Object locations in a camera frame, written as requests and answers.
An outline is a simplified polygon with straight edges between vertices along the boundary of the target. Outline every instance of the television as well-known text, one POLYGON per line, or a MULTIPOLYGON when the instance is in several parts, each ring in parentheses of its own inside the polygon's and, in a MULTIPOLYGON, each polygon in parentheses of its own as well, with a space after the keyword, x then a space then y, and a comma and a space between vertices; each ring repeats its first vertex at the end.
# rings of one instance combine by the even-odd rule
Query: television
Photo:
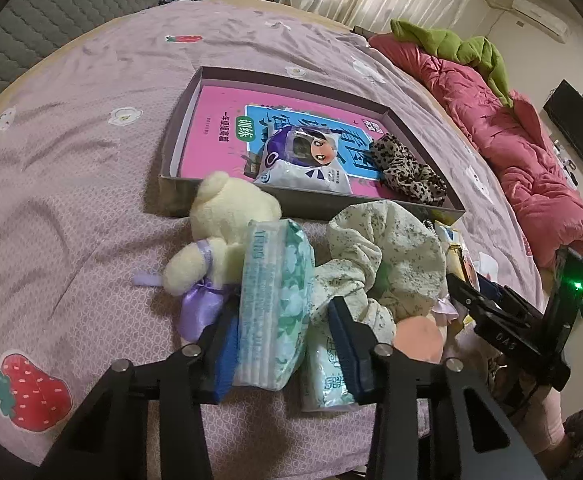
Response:
POLYGON ((583 96, 563 79, 543 108, 583 161, 583 96))

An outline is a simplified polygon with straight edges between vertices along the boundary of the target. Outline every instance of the wall-mounted air conditioner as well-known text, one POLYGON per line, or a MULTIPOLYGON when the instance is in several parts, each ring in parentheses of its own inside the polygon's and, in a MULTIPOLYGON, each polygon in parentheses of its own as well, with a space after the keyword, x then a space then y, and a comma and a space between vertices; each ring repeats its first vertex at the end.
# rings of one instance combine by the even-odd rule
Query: wall-mounted air conditioner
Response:
POLYGON ((565 43, 569 28, 558 16, 528 0, 514 0, 511 6, 513 10, 520 13, 525 18, 529 18, 539 25, 542 25, 542 27, 546 29, 545 32, 552 36, 556 41, 565 43))

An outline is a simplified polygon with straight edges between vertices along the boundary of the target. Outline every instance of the wall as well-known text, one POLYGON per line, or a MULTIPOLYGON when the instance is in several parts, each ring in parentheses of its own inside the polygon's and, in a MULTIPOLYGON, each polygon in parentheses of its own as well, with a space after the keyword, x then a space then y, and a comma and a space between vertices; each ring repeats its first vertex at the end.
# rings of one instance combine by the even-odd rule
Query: wall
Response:
MULTIPOLYGON (((512 0, 492 1, 506 6, 512 0)), ((569 25, 565 44, 558 43, 510 12, 489 9, 484 0, 470 2, 455 30, 465 37, 488 35, 505 58, 511 88, 528 95, 535 107, 541 110, 549 93, 563 79, 583 94, 583 21, 573 8, 564 12, 564 6, 561 11, 542 0, 532 1, 555 13, 569 25)), ((540 117, 549 134, 561 138, 545 112, 541 112, 540 117)), ((575 173, 583 197, 583 164, 575 153, 571 152, 571 155, 579 165, 575 173)), ((583 320, 574 328, 566 354, 572 366, 572 377, 562 395, 563 416, 583 407, 583 320)))

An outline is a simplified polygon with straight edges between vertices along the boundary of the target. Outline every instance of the stuffed animal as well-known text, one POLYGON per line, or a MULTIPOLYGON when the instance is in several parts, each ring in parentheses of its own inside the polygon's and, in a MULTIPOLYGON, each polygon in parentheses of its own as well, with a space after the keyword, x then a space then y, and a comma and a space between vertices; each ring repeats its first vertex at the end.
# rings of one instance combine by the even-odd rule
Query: stuffed animal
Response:
POLYGON ((250 182, 223 171, 202 181, 190 212, 194 242, 162 272, 164 290, 184 295, 178 322, 184 342, 197 341, 226 299, 239 291, 249 222, 280 216, 278 201, 250 182))

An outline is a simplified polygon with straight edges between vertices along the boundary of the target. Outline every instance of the strawberry print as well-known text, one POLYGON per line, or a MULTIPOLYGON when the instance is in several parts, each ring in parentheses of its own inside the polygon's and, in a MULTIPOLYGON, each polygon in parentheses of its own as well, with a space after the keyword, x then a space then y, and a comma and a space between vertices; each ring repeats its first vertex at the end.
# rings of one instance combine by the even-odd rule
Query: strawberry print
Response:
POLYGON ((165 41, 170 41, 172 43, 195 43, 200 41, 202 36, 165 36, 165 41))
POLYGON ((0 365, 0 411, 16 426, 45 431, 65 418, 73 405, 64 381, 44 373, 22 354, 0 365))

